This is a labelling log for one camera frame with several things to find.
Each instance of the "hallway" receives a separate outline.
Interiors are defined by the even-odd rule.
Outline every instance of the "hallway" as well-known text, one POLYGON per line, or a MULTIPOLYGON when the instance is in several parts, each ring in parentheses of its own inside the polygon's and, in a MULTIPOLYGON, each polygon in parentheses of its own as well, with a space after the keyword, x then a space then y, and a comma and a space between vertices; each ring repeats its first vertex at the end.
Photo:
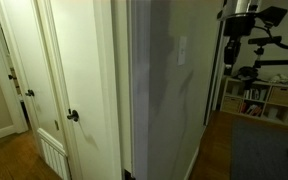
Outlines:
POLYGON ((38 156, 32 131, 0 139, 0 179, 60 179, 38 156))

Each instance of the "light switch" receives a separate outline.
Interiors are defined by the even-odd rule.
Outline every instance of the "light switch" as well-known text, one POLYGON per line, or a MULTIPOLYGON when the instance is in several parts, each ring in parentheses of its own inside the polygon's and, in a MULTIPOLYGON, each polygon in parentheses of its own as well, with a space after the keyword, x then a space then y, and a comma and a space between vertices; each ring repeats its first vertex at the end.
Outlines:
POLYGON ((185 64, 186 42, 187 42, 187 37, 181 36, 179 46, 178 46, 178 56, 177 56, 177 65, 179 66, 185 64))

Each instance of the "electrical cord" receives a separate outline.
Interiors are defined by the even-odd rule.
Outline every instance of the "electrical cord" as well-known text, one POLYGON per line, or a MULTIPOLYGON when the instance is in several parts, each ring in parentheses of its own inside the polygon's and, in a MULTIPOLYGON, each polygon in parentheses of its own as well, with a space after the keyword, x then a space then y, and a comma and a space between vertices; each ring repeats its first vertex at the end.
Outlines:
MULTIPOLYGON (((269 28, 265 29, 265 28, 259 27, 259 26, 254 26, 254 28, 261 29, 261 30, 265 31, 268 34, 268 36, 273 40, 273 36, 272 36, 271 31, 270 31, 269 28)), ((278 47, 280 47, 280 48, 288 49, 288 45, 286 45, 286 44, 283 44, 283 43, 280 43, 280 42, 275 42, 274 40, 273 40, 273 43, 275 45, 277 45, 278 47)))

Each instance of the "heating vent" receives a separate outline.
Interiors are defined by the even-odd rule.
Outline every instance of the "heating vent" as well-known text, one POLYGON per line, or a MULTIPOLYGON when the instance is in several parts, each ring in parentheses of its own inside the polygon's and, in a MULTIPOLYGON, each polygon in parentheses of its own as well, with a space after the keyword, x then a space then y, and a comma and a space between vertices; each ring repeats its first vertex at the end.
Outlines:
POLYGON ((69 180, 69 169, 67 164, 66 155, 63 153, 64 150, 59 149, 55 142, 51 143, 49 136, 45 131, 39 129, 38 130, 41 137, 41 144, 43 147, 43 153, 45 157, 46 163, 64 180, 69 180))

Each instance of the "white door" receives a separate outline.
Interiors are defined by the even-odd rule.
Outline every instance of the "white door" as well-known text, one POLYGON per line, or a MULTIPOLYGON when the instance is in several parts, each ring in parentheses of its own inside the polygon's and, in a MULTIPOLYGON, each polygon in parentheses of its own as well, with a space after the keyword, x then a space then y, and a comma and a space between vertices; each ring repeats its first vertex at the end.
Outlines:
POLYGON ((119 180, 122 170, 110 1, 44 3, 49 9, 44 11, 47 8, 40 6, 41 16, 53 19, 48 30, 56 31, 69 106, 79 114, 77 122, 70 122, 82 179, 119 180))
POLYGON ((60 121, 59 112, 34 2, 1 0, 0 20, 20 75, 22 93, 34 92, 25 97, 33 130, 42 130, 39 132, 55 140, 51 143, 63 150, 63 130, 56 124, 60 121))

